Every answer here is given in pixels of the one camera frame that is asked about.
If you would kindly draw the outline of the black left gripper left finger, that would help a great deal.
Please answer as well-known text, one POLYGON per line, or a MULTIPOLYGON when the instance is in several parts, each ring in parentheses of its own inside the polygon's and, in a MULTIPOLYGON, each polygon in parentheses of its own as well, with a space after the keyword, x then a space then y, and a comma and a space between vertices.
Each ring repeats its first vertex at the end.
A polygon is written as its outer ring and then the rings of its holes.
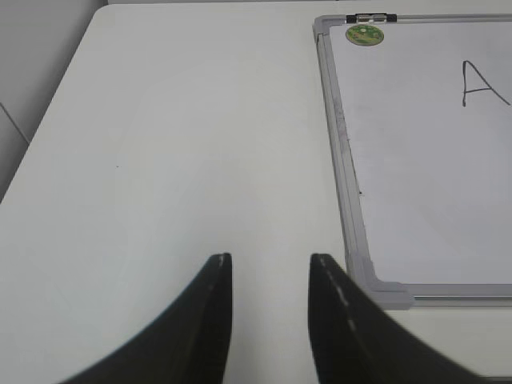
POLYGON ((221 383, 233 319, 232 258, 215 254, 145 329, 69 383, 221 383))

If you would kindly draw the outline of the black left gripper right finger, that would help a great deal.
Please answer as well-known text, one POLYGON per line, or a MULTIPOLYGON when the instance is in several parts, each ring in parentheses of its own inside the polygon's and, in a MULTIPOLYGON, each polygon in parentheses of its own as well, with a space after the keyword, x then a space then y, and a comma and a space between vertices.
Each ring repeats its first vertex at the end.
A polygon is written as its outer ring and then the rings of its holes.
POLYGON ((321 383, 484 383, 388 316, 329 254, 312 254, 308 331, 321 383))

